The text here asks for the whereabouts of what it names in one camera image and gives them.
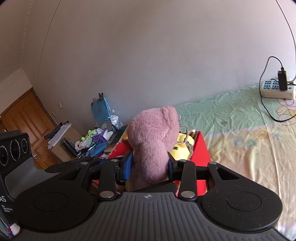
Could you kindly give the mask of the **white power strip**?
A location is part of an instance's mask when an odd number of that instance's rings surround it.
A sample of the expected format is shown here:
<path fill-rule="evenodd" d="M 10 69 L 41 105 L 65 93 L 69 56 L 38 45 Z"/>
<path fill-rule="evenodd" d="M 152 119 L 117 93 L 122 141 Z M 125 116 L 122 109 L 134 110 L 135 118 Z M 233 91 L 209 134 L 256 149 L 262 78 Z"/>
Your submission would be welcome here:
<path fill-rule="evenodd" d="M 266 98 L 295 99 L 295 85 L 288 84 L 287 91 L 281 91 L 275 80 L 265 80 L 260 84 L 260 93 Z"/>

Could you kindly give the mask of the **pink teddy bear plush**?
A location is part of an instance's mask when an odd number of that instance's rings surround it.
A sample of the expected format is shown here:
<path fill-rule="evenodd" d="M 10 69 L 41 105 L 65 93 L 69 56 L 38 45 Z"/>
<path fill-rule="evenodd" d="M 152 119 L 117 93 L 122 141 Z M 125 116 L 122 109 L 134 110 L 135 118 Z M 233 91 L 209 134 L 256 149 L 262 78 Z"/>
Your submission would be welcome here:
<path fill-rule="evenodd" d="M 179 116 L 172 106 L 141 111 L 127 127 L 133 166 L 126 185 L 136 191 L 168 180 L 168 152 L 177 142 Z"/>

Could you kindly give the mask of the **green frog toy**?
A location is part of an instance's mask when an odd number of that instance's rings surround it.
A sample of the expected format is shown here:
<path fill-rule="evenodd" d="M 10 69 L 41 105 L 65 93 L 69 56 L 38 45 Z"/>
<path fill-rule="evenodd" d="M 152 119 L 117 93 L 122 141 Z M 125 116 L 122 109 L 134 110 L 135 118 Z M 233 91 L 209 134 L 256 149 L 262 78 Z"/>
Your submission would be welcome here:
<path fill-rule="evenodd" d="M 92 138 L 96 133 L 97 133 L 96 129 L 95 130 L 89 130 L 87 135 L 81 138 L 81 142 L 92 142 Z"/>

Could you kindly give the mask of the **red cardboard box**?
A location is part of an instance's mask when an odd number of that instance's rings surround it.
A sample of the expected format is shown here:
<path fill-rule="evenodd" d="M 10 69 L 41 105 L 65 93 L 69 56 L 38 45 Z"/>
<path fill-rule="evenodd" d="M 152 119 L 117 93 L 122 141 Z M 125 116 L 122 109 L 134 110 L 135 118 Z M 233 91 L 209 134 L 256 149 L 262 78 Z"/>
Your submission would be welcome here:
<path fill-rule="evenodd" d="M 196 132 L 194 137 L 194 148 L 191 161 L 196 164 L 196 166 L 206 167 L 207 164 L 211 161 L 206 143 L 204 141 L 203 135 L 201 132 Z M 129 144 L 128 140 L 120 140 L 111 150 L 106 148 L 105 151 L 110 151 L 109 155 L 100 155 L 100 158 L 106 157 L 107 159 L 115 159 L 122 157 L 126 154 L 127 151 L 132 151 L 133 148 Z M 197 194 L 202 196 L 207 192 L 206 181 L 197 180 Z"/>

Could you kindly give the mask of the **yellow tiger plush toy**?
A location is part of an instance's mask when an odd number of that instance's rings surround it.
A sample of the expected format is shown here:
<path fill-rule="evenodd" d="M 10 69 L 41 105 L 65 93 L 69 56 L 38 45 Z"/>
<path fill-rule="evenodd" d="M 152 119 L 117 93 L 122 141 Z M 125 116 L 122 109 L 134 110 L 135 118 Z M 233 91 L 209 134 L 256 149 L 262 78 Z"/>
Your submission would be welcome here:
<path fill-rule="evenodd" d="M 179 133 L 177 142 L 184 141 L 185 137 L 186 137 L 185 133 Z M 194 146 L 195 141 L 191 136 L 188 136 L 187 141 L 191 144 L 192 147 Z M 182 144 L 176 143 L 174 145 L 174 148 L 170 151 L 170 154 L 173 156 L 173 158 L 176 161 L 189 160 L 192 156 L 185 142 L 183 142 Z"/>

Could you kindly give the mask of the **wooden door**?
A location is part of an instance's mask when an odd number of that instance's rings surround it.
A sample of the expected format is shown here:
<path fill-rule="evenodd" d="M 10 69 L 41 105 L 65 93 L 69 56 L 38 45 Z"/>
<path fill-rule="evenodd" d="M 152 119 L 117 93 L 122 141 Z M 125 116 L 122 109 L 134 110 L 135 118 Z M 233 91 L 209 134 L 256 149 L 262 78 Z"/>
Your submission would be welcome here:
<path fill-rule="evenodd" d="M 41 103 L 33 88 L 26 91 L 1 113 L 1 121 L 8 131 L 27 133 L 35 166 L 46 169 L 61 160 L 47 147 L 44 136 L 51 133 L 56 123 Z"/>

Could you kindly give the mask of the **blue pencil case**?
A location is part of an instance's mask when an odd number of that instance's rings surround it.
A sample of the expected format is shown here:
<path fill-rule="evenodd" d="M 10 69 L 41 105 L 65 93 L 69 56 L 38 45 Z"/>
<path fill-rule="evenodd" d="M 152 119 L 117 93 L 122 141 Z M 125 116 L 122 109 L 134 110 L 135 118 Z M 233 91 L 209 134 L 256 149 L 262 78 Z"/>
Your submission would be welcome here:
<path fill-rule="evenodd" d="M 86 153 L 87 157 L 97 157 L 104 152 L 104 150 L 108 147 L 108 142 L 103 142 L 100 144 L 94 145 L 91 150 Z"/>

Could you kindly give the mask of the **blue plastic bag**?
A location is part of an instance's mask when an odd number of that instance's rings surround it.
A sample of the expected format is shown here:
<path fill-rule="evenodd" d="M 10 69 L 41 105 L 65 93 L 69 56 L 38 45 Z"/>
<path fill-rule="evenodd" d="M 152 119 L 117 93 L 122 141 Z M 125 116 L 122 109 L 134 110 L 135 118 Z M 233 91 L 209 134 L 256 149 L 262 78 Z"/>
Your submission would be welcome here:
<path fill-rule="evenodd" d="M 102 93 L 98 94 L 98 98 L 93 98 L 91 110 L 95 119 L 95 126 L 108 131 L 119 130 L 122 128 L 122 123 L 115 111 L 110 108 L 106 98 Z"/>

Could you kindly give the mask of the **cartoon print bed sheet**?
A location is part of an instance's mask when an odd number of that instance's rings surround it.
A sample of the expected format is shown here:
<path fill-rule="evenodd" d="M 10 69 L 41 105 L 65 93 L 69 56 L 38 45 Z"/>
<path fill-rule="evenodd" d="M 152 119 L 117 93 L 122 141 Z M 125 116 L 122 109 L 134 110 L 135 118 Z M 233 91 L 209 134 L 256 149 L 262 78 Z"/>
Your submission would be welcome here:
<path fill-rule="evenodd" d="M 277 229 L 295 240 L 295 101 L 261 98 L 254 85 L 176 109 L 183 126 L 202 133 L 212 161 L 278 194 Z"/>

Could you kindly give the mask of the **black charger adapter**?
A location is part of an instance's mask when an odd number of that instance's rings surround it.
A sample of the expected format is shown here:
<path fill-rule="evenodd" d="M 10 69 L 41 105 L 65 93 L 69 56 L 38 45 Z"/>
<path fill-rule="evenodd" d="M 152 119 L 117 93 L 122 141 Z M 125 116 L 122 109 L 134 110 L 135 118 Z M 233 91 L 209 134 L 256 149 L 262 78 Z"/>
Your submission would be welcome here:
<path fill-rule="evenodd" d="M 287 91 L 287 74 L 283 67 L 281 67 L 281 70 L 278 71 L 277 76 L 278 76 L 279 89 L 281 91 Z"/>

